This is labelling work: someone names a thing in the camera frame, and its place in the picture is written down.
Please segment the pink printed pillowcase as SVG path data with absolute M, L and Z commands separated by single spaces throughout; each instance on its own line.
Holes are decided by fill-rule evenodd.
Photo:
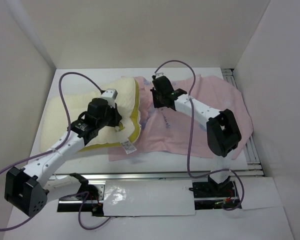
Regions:
M 130 154 L 135 157 L 140 153 L 169 152 L 186 155 L 188 152 L 191 117 L 170 108 L 154 108 L 150 89 L 153 84 L 142 76 L 135 77 L 139 84 L 139 111 L 141 132 L 134 143 L 136 151 Z M 211 75 L 196 79 L 172 81 L 174 89 L 194 90 L 191 96 L 196 100 L 218 110 L 229 109 L 234 100 L 234 87 L 223 79 Z M 208 147 L 205 125 L 194 122 L 191 155 L 193 157 L 212 158 Z

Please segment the cream quilted pillow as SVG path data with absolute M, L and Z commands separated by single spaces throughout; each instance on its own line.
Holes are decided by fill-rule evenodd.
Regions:
M 116 91 L 114 105 L 99 91 L 54 97 L 43 115 L 39 149 L 46 151 L 66 134 L 67 128 L 84 138 L 84 150 L 119 147 L 134 143 L 141 133 L 139 83 L 134 77 L 122 77 L 102 86 L 106 94 Z

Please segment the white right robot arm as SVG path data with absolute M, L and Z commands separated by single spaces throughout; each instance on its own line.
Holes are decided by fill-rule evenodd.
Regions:
M 187 172 L 193 179 L 190 170 L 190 157 L 194 133 L 194 123 L 205 125 L 208 148 L 213 153 L 214 169 L 207 174 L 208 190 L 213 196 L 220 196 L 230 182 L 230 166 L 235 149 L 242 139 L 237 121 L 229 109 L 223 111 L 210 107 L 183 89 L 174 89 L 171 81 L 164 75 L 152 76 L 152 100 L 155 108 L 167 107 L 191 117 L 190 136 L 187 151 Z

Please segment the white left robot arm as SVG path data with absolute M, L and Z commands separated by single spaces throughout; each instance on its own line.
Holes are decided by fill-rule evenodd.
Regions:
M 98 136 L 104 127 L 117 127 L 121 115 L 113 97 L 94 98 L 78 119 L 71 123 L 70 131 L 55 143 L 51 153 L 37 158 L 19 169 L 12 167 L 6 174 L 4 198 L 29 217 L 34 217 L 50 201 L 73 195 L 82 200 L 88 194 L 96 197 L 98 189 L 78 173 L 49 183 L 49 178 L 66 160 L 83 149 Z

